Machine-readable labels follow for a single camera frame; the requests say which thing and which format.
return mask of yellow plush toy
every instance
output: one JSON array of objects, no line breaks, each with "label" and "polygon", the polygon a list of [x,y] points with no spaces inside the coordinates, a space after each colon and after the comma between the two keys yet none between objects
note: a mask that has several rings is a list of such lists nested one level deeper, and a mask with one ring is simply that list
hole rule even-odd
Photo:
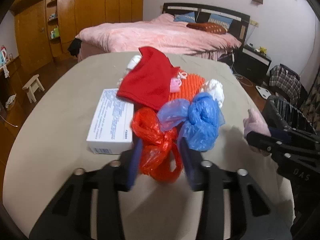
[{"label": "yellow plush toy", "polygon": [[264,48],[264,47],[260,47],[260,53],[262,53],[262,54],[267,54],[267,49],[266,48]]}]

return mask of red cloth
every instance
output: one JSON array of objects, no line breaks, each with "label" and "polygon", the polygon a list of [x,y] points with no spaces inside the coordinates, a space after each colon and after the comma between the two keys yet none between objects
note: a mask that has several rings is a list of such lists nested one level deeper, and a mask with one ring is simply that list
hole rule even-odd
[{"label": "red cloth", "polygon": [[152,47],[139,48],[142,59],[123,79],[117,96],[158,111],[169,99],[170,81],[180,68]]}]

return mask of trash bin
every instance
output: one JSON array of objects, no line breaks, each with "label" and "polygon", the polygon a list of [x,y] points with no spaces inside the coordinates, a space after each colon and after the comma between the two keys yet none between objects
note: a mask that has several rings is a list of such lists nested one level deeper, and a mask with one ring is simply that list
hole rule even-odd
[{"label": "trash bin", "polygon": [[278,129],[289,129],[292,127],[317,134],[312,124],[298,108],[276,96],[268,97],[262,111],[262,116],[268,126],[271,127]]}]

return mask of table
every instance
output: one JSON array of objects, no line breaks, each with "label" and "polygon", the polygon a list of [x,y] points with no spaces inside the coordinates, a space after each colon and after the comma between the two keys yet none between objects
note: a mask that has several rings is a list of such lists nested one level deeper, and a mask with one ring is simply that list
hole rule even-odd
[{"label": "table", "polygon": [[[51,198],[74,169],[93,171],[116,159],[96,155],[86,136],[98,100],[105,88],[115,88],[130,59],[137,52],[91,56],[62,76],[36,105],[12,147],[4,176],[3,203],[25,235]],[[270,157],[252,152],[243,139],[242,120],[255,107],[252,100],[220,62],[168,54],[174,66],[223,84],[222,112],[226,124],[204,158],[220,168],[245,168],[292,223],[293,197],[290,182],[276,174]],[[195,239],[202,192],[192,192],[182,173],[174,184],[159,184],[139,175],[131,192],[119,193],[127,239]],[[225,237],[230,231],[229,205],[225,205]]]}]

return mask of black nightstand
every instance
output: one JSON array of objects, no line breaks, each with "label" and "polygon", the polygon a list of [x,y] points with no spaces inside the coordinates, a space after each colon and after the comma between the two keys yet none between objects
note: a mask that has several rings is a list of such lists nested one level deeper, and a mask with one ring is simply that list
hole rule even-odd
[{"label": "black nightstand", "polygon": [[271,58],[245,45],[234,64],[236,72],[261,85],[271,65]]}]

